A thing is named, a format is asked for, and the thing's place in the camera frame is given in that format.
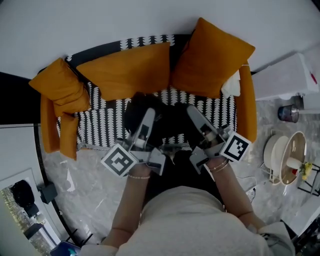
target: beige shirt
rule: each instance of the beige shirt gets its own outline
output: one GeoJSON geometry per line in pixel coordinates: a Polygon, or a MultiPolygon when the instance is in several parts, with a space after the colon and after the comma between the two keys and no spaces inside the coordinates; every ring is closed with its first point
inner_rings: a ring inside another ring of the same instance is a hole
{"type": "Polygon", "coordinates": [[[180,186],[153,198],[119,249],[85,245],[81,256],[293,256],[285,225],[250,231],[204,190],[180,186]]]}

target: black and white patterned sofa cushion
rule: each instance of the black and white patterned sofa cushion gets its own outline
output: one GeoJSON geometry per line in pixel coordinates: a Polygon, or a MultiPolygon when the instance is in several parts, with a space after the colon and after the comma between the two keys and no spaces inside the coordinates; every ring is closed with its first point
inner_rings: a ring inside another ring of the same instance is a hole
{"type": "MultiPolygon", "coordinates": [[[[130,98],[110,101],[102,99],[99,88],[77,72],[76,67],[78,65],[126,49],[170,42],[170,68],[173,69],[189,37],[189,35],[160,35],[129,38],[96,46],[68,56],[66,61],[70,67],[74,69],[81,80],[86,82],[91,105],[90,110],[74,114],[79,118],[77,143],[112,147],[116,138],[127,137],[129,134],[124,126],[123,115],[128,102],[131,101],[130,98]]],[[[234,131],[237,130],[237,110],[233,96],[225,98],[221,95],[218,99],[211,99],[180,91],[173,87],[155,92],[154,95],[167,105],[174,105],[175,103],[195,105],[215,127],[229,125],[234,131]]],[[[57,128],[59,133],[60,126],[60,118],[58,118],[57,128]]],[[[185,142],[183,134],[163,139],[164,144],[185,142]]]]}

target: marble floor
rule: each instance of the marble floor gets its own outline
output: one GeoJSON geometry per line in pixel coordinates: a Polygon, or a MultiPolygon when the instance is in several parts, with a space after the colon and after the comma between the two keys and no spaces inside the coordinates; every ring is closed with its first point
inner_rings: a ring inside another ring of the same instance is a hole
{"type": "MultiPolygon", "coordinates": [[[[261,170],[264,146],[271,132],[291,136],[302,131],[307,140],[306,160],[314,161],[320,156],[320,114],[301,115],[297,123],[278,120],[278,108],[293,102],[301,105],[299,97],[256,102],[257,140],[244,161],[232,165],[245,190],[255,186],[257,181],[253,209],[268,224],[280,219],[289,221],[308,198],[307,193],[297,189],[298,179],[287,186],[273,185],[261,170]]],[[[99,243],[111,228],[126,179],[117,178],[100,164],[105,151],[80,150],[77,161],[59,152],[46,154],[43,145],[41,151],[47,176],[58,191],[56,202],[67,224],[71,230],[78,229],[81,239],[92,233],[88,244],[99,243]]]]}

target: bracelet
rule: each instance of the bracelet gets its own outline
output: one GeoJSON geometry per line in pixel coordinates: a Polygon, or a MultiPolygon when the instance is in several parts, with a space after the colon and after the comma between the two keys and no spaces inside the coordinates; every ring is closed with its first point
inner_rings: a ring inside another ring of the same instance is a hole
{"type": "Polygon", "coordinates": [[[150,179],[150,176],[147,177],[137,177],[137,176],[133,176],[131,174],[128,174],[128,177],[132,178],[132,179],[137,179],[137,180],[147,180],[150,179]]]}
{"type": "Polygon", "coordinates": [[[222,163],[220,163],[218,166],[209,169],[210,172],[211,171],[215,171],[215,173],[220,172],[221,170],[223,170],[224,168],[226,168],[226,166],[229,164],[229,159],[226,158],[222,163]]]}

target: sofa armrest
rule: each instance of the sofa armrest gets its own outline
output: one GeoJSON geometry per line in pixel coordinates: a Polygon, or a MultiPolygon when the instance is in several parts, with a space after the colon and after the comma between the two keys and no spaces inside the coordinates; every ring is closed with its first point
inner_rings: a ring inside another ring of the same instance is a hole
{"type": "Polygon", "coordinates": [[[44,150],[52,153],[60,150],[60,138],[57,130],[57,117],[54,103],[43,94],[41,95],[41,133],[44,150]]]}
{"type": "Polygon", "coordinates": [[[237,113],[237,133],[252,143],[257,139],[257,110],[254,83],[248,62],[240,69],[239,97],[235,97],[237,113]]]}

